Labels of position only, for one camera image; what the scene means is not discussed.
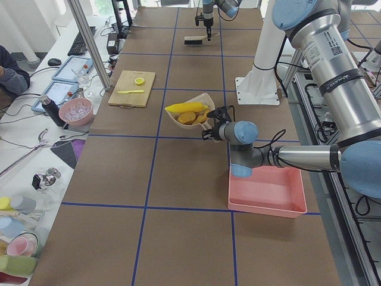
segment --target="green cup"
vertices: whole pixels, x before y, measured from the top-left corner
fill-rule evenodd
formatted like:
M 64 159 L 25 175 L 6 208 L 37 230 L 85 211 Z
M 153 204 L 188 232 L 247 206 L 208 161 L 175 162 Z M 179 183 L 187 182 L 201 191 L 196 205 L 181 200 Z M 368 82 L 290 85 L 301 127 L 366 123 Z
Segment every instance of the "green cup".
M 0 256 L 0 272 L 18 276 L 28 277 L 32 275 L 37 265 L 37 259 L 29 256 Z

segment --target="computer mouse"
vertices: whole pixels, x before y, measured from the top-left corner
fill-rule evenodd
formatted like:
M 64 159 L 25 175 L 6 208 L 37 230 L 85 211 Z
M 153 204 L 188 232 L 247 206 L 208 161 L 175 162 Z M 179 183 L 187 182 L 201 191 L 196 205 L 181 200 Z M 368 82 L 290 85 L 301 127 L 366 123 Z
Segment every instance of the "computer mouse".
M 48 61 L 48 66 L 54 67 L 54 66 L 59 66 L 62 64 L 62 61 L 59 58 L 51 58 Z

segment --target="white table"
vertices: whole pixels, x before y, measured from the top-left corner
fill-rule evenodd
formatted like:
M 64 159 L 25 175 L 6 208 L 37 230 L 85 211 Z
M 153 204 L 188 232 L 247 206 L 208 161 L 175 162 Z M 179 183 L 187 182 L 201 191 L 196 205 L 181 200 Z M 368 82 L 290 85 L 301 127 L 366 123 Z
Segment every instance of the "white table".
M 97 31 L 95 32 L 95 42 L 103 61 L 107 61 L 109 58 L 106 50 L 107 37 L 102 37 L 100 35 L 100 31 L 106 28 L 106 19 L 106 17 L 88 18 L 89 25 L 96 26 L 97 28 Z M 77 33 L 78 28 L 75 21 L 73 20 L 36 70 L 48 67 L 47 62 L 50 58 L 59 58 L 62 62 L 65 62 L 65 60 L 68 58 L 67 52 L 70 49 Z M 89 52 L 87 52 L 84 57 L 90 57 Z M 30 88 L 28 91 L 26 91 L 26 93 L 41 94 L 50 84 L 51 76 L 56 71 L 56 69 L 48 69 L 34 75 L 31 78 Z M 92 71 L 90 71 L 90 78 L 94 75 L 96 75 L 96 70 L 92 69 Z M 90 87 L 86 91 L 87 93 L 93 92 L 93 97 L 89 99 L 92 101 L 94 114 L 96 114 L 98 111 L 98 107 L 102 100 L 101 96 L 99 95 L 102 89 L 103 86 L 101 81 L 99 77 L 96 76 L 93 78 Z M 24 104 L 33 105 L 37 100 L 36 97 L 37 96 L 35 95 L 22 96 L 21 99 L 15 100 L 12 103 L 7 113 L 15 114 Z M 78 132 L 62 130 L 55 125 L 50 117 L 45 117 L 44 115 L 37 115 L 18 122 L 4 124 L 5 122 L 15 121 L 17 119 L 33 116 L 36 114 L 38 113 L 33 112 L 29 106 L 24 106 L 17 116 L 11 117 L 5 114 L 0 121 L 2 123 L 0 124 L 0 136 L 7 141 L 32 147 L 38 143 L 38 135 L 45 128 L 48 129 L 48 133 L 44 136 L 44 139 L 47 139 L 50 145 L 60 140 L 59 137 L 61 135 L 69 137 L 80 134 Z M 86 135 L 76 138 L 85 139 Z M 0 141 L 0 170 L 4 170 L 7 166 L 16 161 L 23 154 L 27 153 L 28 150 L 29 149 L 27 148 L 21 148 L 4 141 Z M 32 187 L 32 179 L 34 174 L 41 173 L 41 171 L 45 172 L 45 170 L 50 167 L 57 168 L 61 172 L 62 176 L 52 186 L 51 191 L 49 192 L 50 195 L 46 195 L 42 194 L 41 192 L 37 192 Z M 49 146 L 47 146 L 31 153 L 31 155 L 21 161 L 13 169 L 0 177 L 0 197 L 25 195 L 37 200 L 38 207 L 43 205 L 43 208 L 46 209 L 45 215 L 39 221 L 36 229 L 34 230 L 34 232 L 37 233 L 38 237 L 43 243 L 45 243 L 48 237 L 49 231 L 57 215 L 57 211 L 60 207 L 62 198 L 71 179 L 73 171 L 74 170 L 72 168 L 66 165 L 51 150 L 49 150 Z

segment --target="tablet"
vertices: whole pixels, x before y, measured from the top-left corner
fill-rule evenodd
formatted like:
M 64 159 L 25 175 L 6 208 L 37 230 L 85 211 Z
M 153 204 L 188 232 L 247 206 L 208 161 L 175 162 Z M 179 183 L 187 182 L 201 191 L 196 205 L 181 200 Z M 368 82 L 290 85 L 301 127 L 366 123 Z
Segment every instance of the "tablet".
M 51 82 L 42 94 L 46 94 L 51 100 L 60 106 L 68 99 L 67 93 L 70 91 L 74 94 L 78 90 L 78 87 L 78 83 L 76 82 Z M 36 103 L 32 106 L 32 110 L 35 112 L 45 112 L 40 100 L 36 101 Z
M 91 58 L 72 55 L 68 57 L 65 63 L 63 63 L 63 65 L 56 71 L 56 73 L 52 76 L 52 80 L 60 82 L 77 82 L 76 73 L 83 68 L 84 64 L 88 65 L 89 72 L 93 66 L 93 61 Z

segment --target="black brush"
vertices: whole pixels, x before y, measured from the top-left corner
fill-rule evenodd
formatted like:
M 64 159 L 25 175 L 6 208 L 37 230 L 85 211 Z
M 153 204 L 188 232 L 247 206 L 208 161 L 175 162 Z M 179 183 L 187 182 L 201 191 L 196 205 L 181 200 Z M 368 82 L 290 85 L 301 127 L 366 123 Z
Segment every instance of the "black brush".
M 184 37 L 184 45 L 202 45 L 202 40 L 206 39 L 208 36 L 185 36 Z

